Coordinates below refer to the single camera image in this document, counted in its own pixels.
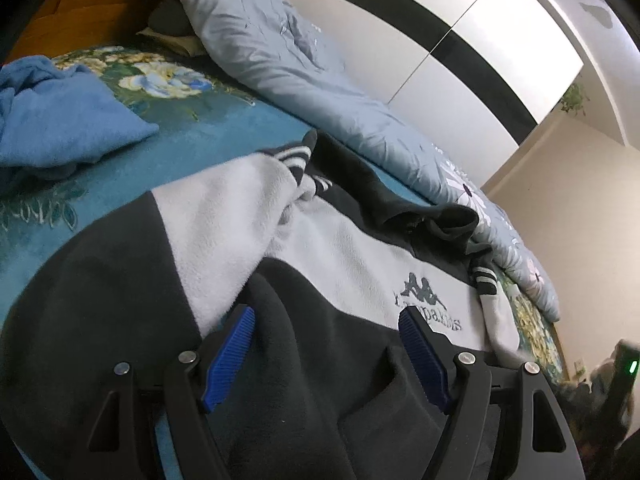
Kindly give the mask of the black and white fleece jacket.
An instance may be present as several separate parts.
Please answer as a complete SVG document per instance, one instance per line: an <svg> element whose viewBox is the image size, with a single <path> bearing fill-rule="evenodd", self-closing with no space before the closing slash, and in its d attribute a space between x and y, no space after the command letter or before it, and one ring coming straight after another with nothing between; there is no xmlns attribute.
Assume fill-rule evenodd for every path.
<svg viewBox="0 0 640 480"><path fill-rule="evenodd" d="M116 364L166 368L250 307L250 348L207 416L233 479L417 479L442 434L398 334L414 307L456 346L521 365L477 213L390 192L323 133L146 192L36 273L1 332L1 419L61 479Z"/></svg>

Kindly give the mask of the pile of clothes on chair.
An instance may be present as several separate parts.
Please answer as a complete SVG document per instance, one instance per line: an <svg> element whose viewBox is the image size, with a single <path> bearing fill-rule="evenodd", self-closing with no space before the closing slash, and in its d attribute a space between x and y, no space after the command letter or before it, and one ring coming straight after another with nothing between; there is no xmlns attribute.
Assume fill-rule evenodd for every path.
<svg viewBox="0 0 640 480"><path fill-rule="evenodd" d="M588 479L637 479L639 434L630 432L637 411L639 346L620 340L586 382L561 382L555 399L570 426Z"/></svg>

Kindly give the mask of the blue fleece garment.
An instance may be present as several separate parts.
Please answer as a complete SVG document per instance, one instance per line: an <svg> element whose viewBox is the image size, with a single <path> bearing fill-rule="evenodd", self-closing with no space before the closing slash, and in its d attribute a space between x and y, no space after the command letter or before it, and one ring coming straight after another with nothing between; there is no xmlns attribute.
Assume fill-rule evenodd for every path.
<svg viewBox="0 0 640 480"><path fill-rule="evenodd" d="M1 191L35 176L61 180L79 165L157 133L87 67L42 55L1 69Z"/></svg>

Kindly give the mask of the green plant decoration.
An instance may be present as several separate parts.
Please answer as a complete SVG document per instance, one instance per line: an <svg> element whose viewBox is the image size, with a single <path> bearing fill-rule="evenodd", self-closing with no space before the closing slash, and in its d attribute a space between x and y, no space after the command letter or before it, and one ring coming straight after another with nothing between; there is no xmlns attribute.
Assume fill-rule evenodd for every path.
<svg viewBox="0 0 640 480"><path fill-rule="evenodd" d="M559 100L562 112L577 116L585 116L585 105L590 101L586 93L585 85L580 81L574 81L567 88Z"/></svg>

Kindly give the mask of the white black-striped wardrobe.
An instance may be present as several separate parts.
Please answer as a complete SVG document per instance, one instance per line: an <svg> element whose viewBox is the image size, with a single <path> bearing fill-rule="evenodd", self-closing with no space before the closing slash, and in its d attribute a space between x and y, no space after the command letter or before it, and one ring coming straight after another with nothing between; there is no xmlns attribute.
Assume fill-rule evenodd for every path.
<svg viewBox="0 0 640 480"><path fill-rule="evenodd" d="M538 0L290 0L349 77L486 183L582 59Z"/></svg>

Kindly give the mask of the wooden headboard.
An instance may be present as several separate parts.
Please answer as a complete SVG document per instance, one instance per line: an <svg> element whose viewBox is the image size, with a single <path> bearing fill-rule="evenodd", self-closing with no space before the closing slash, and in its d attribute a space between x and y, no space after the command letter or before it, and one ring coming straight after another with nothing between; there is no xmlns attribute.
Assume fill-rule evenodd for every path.
<svg viewBox="0 0 640 480"><path fill-rule="evenodd" d="M27 55L49 58L68 51L126 44L149 26L163 0L36 0L11 25L1 19L1 61Z"/></svg>

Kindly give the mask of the light blue floral quilt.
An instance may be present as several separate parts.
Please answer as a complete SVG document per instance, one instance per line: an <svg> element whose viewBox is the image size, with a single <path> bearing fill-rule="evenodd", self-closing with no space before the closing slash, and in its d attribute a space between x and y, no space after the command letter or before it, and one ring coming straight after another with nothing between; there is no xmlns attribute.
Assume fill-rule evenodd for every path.
<svg viewBox="0 0 640 480"><path fill-rule="evenodd" d="M548 274L506 213L426 136L346 75L319 27L288 0L180 0L195 35L229 76L343 142L435 205L480 217L476 240L551 323L560 304Z"/></svg>

